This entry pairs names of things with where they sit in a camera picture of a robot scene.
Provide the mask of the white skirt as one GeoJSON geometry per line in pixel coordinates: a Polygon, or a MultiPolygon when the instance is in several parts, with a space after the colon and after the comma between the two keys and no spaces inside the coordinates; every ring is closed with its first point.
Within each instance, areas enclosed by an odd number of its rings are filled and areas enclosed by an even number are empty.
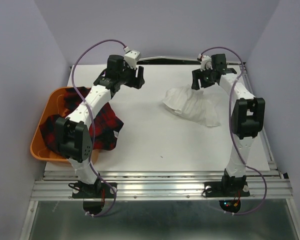
{"type": "Polygon", "coordinates": [[[220,98],[203,90],[194,90],[190,85],[167,90],[162,100],[170,113],[185,120],[214,128],[221,125],[216,106],[220,98]]]}

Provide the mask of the red plaid skirt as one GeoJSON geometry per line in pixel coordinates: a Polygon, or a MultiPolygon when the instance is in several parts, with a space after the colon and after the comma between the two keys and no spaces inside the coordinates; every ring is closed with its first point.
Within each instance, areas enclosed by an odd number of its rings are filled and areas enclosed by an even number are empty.
{"type": "MultiPolygon", "coordinates": [[[[65,162],[59,155],[55,137],[56,120],[65,118],[82,102],[73,87],[62,87],[49,97],[30,145],[31,154],[38,160],[65,162]]],[[[117,145],[118,134],[124,123],[116,116],[109,103],[106,103],[94,118],[95,131],[90,127],[89,134],[95,134],[92,160],[98,159],[100,150],[111,151],[117,145]]]]}

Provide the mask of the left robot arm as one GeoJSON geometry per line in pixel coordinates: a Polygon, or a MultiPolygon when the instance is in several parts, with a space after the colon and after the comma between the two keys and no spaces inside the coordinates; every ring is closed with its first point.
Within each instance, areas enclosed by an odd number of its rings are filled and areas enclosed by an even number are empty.
{"type": "Polygon", "coordinates": [[[94,81],[87,96],[67,117],[60,117],[55,122],[55,139],[58,152],[74,168],[84,191],[90,197],[101,193],[101,184],[97,182],[98,173],[92,169],[91,154],[94,133],[94,119],[122,85],[140,89],[145,83],[144,68],[138,67],[141,54],[130,50],[123,56],[112,54],[107,59],[105,70],[94,81]]]}

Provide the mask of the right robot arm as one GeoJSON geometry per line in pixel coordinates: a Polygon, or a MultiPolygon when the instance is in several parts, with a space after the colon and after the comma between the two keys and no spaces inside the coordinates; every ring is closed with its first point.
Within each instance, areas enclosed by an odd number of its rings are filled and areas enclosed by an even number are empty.
{"type": "Polygon", "coordinates": [[[200,90],[217,84],[229,96],[228,119],[232,150],[220,189],[223,194],[232,195],[245,186],[247,157],[252,143],[263,129],[266,103],[262,97],[254,96],[239,82],[240,75],[228,67],[225,54],[200,54],[197,60],[200,68],[192,72],[191,88],[200,90]]]}

